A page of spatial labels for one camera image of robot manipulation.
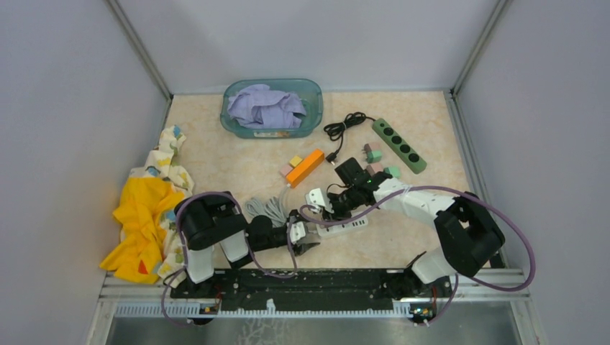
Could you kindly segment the pink usb plug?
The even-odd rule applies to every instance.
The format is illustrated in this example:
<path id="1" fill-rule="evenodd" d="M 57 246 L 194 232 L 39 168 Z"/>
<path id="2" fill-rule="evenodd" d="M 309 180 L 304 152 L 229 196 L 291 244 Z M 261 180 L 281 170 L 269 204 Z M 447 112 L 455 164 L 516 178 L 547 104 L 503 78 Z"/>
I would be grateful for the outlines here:
<path id="1" fill-rule="evenodd" d="M 373 152 L 373 151 L 380 151 L 381 150 L 381 146 L 378 142 L 369 142 L 364 144 L 363 146 L 363 150 L 364 152 Z"/>
<path id="2" fill-rule="evenodd" d="M 365 170 L 371 175 L 374 176 L 376 173 L 383 172 L 384 166 L 382 166 L 379 162 L 373 162 L 366 166 Z"/>

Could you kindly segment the white power strip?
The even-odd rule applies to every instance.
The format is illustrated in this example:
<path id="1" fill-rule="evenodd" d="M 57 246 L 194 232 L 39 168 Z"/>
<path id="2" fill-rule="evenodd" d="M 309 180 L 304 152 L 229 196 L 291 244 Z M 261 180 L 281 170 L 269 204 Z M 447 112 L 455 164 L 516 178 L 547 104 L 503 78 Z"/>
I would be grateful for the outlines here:
<path id="1" fill-rule="evenodd" d="M 346 234 L 350 234 L 359 230 L 364 229 L 368 226 L 368 217 L 364 216 L 362 218 L 356 219 L 355 221 L 351 221 L 350 223 L 334 225 L 334 226 L 322 226 L 317 225 L 317 235 L 323 239 L 328 239 L 336 236 L 342 236 Z"/>

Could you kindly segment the orange power strip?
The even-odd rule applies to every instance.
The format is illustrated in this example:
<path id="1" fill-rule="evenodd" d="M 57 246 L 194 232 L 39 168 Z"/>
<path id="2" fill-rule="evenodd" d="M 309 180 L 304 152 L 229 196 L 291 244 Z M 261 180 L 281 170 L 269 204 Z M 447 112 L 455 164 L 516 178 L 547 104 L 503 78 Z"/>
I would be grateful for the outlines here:
<path id="1" fill-rule="evenodd" d="M 302 158 L 303 162 L 285 177 L 286 182 L 290 188 L 297 187 L 303 182 L 315 169 L 317 169 L 325 159 L 325 154 L 320 149 L 315 149 L 305 158 Z"/>

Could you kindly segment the green power strip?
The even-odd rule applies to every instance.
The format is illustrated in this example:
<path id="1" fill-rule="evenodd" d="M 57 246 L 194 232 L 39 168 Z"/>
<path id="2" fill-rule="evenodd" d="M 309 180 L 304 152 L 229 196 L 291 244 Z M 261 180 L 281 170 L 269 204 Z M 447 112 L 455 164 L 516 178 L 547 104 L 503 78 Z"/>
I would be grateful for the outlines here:
<path id="1" fill-rule="evenodd" d="M 427 168 L 422 156 L 385 119 L 376 119 L 371 127 L 414 174 L 418 175 Z"/>

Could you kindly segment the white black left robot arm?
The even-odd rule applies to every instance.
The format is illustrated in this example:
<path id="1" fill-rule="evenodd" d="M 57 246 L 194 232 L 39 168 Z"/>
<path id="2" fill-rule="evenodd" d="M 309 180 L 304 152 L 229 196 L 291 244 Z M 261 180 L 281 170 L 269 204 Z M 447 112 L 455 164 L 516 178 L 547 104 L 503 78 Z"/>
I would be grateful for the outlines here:
<path id="1" fill-rule="evenodd" d="M 320 245 L 283 197 L 266 202 L 251 198 L 243 207 L 229 191 L 205 192 L 181 201 L 174 209 L 176 230 L 186 250 L 187 287 L 205 298 L 214 292 L 214 246 L 219 244 L 232 269 L 254 261 L 256 252 L 286 247 L 296 258 Z"/>

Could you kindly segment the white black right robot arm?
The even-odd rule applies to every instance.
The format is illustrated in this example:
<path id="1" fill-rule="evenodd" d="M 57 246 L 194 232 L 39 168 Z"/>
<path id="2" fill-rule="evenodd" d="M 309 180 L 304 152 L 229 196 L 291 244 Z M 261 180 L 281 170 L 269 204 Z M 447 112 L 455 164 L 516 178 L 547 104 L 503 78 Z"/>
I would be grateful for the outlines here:
<path id="1" fill-rule="evenodd" d="M 504 245 L 505 236 L 479 198 L 469 192 L 438 195 L 417 190 L 387 172 L 369 173 L 350 158 L 334 171 L 346 189 L 328 196 L 332 220 L 343 220 L 361 206 L 399 212 L 437 233 L 440 245 L 409 264 L 405 286 L 414 296 L 434 281 L 455 273 L 474 277 Z"/>

